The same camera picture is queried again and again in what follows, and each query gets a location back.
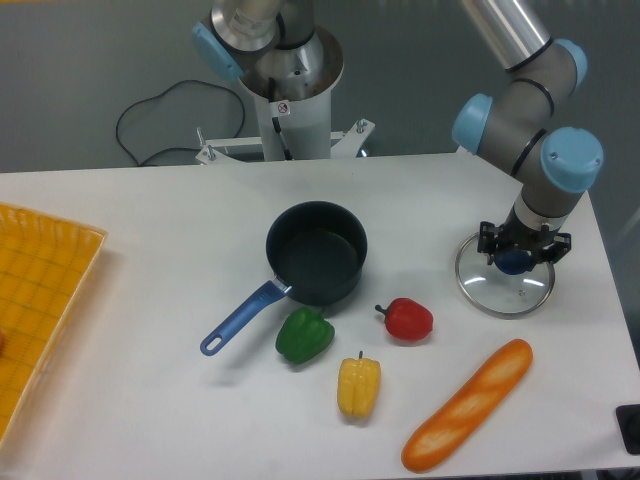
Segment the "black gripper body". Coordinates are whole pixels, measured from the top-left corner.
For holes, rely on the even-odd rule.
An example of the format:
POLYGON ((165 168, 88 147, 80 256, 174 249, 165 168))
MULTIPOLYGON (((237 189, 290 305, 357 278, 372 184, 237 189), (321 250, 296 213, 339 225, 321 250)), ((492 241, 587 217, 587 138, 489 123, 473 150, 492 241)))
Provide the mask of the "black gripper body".
POLYGON ((498 234, 498 252, 522 250, 531 257, 538 258, 542 251, 553 240, 553 232, 543 225, 540 229, 532 229, 522 223, 517 217, 508 217, 501 225, 498 234))

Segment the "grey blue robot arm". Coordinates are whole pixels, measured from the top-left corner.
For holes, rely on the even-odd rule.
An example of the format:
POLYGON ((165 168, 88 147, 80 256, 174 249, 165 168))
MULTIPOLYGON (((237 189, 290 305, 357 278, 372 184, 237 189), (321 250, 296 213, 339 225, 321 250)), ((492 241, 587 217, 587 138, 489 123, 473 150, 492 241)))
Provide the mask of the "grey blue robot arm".
MULTIPOLYGON (((516 275, 570 251, 562 225, 603 164, 589 131, 544 127, 581 85, 588 64, 578 45, 553 38, 524 1, 466 1, 463 9, 510 82, 498 98, 470 98, 452 137, 522 185, 506 221, 482 223, 477 240, 490 264, 516 275)), ((192 40, 211 70, 252 94, 266 160, 356 153, 354 133, 331 138, 331 92, 343 56, 316 25, 311 2, 217 1, 194 25, 192 40)))

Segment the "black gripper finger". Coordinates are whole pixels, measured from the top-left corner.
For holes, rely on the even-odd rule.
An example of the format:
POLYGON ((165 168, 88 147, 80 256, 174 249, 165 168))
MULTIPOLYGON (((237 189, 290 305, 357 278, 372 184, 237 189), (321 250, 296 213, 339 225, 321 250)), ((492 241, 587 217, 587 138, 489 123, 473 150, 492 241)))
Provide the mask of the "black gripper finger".
POLYGON ((538 242, 534 248, 534 260, 536 264, 558 263, 571 251, 571 235, 569 233, 556 233, 552 237, 538 242))
POLYGON ((494 263, 499 234, 499 226, 496 226, 495 224, 488 221, 482 221, 480 223, 477 240, 477 252, 485 256, 487 265, 492 265, 494 263))

